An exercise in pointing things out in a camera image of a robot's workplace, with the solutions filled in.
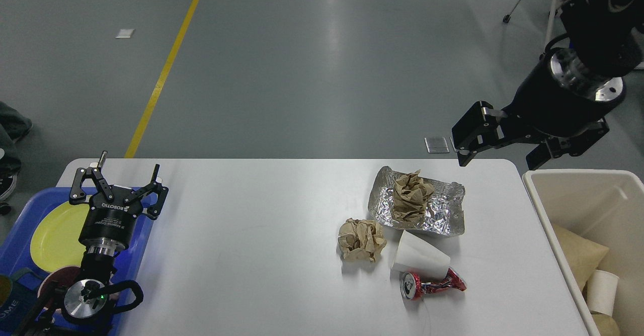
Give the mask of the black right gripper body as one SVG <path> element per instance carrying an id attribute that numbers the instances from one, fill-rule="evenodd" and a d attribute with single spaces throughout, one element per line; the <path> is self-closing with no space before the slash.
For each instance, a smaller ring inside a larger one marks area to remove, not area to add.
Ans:
<path id="1" fill-rule="evenodd" d="M 503 108 L 502 134 L 540 142 L 552 157 L 578 156 L 609 132 L 605 117 L 625 96 L 621 77 L 592 72 L 574 49 L 552 49 Z"/>

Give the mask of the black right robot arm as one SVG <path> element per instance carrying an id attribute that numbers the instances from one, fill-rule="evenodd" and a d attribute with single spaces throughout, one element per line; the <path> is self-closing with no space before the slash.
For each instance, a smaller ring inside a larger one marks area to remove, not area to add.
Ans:
<path id="1" fill-rule="evenodd" d="M 536 170 L 582 155 L 609 132 L 605 116 L 625 99 L 623 77 L 642 62 L 632 35 L 642 31 L 642 0 L 570 0 L 560 17 L 566 33 L 546 43 L 512 102 L 500 110 L 476 102 L 453 126 L 460 166 L 487 149 L 531 143 L 525 159 Z"/>

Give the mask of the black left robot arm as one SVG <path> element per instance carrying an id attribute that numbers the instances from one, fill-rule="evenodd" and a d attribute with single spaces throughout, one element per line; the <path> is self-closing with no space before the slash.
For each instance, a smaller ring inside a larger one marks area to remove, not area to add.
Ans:
<path id="1" fill-rule="evenodd" d="M 76 169 L 69 191 L 69 205 L 88 206 L 78 236 L 85 248 L 78 274 L 70 285 L 43 281 L 41 295 L 28 302 L 29 308 L 11 334 L 24 335 L 30 330 L 48 333 L 59 310 L 67 322 L 90 325 L 92 334 L 106 335 L 112 329 L 113 316 L 143 302 L 138 282 L 113 281 L 115 262 L 131 247 L 138 219 L 158 219 L 170 190 L 158 176 L 159 164 L 143 187 L 110 185 L 102 173 L 106 157 L 103 152 L 96 164 Z"/>

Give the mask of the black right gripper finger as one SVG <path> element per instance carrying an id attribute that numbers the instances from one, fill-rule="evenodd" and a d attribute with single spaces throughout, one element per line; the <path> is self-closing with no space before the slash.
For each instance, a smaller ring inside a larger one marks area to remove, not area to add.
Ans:
<path id="1" fill-rule="evenodd" d="M 467 166 L 477 153 L 500 143 L 497 128 L 508 114 L 485 101 L 475 102 L 451 129 L 458 164 Z"/>
<path id="2" fill-rule="evenodd" d="M 561 141 L 544 140 L 526 155 L 525 161 L 528 169 L 535 171 L 551 159 L 561 157 L 565 152 L 565 148 L 562 148 Z"/>

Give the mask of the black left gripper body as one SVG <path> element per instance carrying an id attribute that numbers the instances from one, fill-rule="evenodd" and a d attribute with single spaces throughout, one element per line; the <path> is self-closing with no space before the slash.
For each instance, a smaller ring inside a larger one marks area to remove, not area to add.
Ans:
<path id="1" fill-rule="evenodd" d="M 141 201 L 124 205 L 124 199 L 114 197 L 109 203 L 103 195 L 91 196 L 90 210 L 78 241 L 85 247 L 98 245 L 99 239 L 112 240 L 116 251 L 129 249 L 135 231 L 136 217 L 143 211 Z"/>

